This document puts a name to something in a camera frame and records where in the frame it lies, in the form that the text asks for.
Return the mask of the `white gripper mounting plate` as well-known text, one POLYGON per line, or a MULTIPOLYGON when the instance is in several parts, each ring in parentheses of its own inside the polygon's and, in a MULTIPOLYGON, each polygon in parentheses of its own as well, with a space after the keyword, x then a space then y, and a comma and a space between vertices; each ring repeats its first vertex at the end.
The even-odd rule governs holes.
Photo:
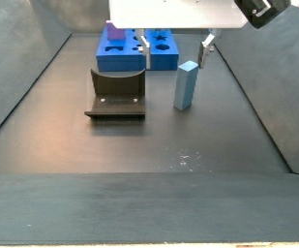
POLYGON ((214 28, 199 44, 198 66, 221 35, 217 28, 241 28, 247 20, 234 0, 109 0, 110 19, 118 28, 137 29, 141 51, 150 69, 147 28, 214 28))

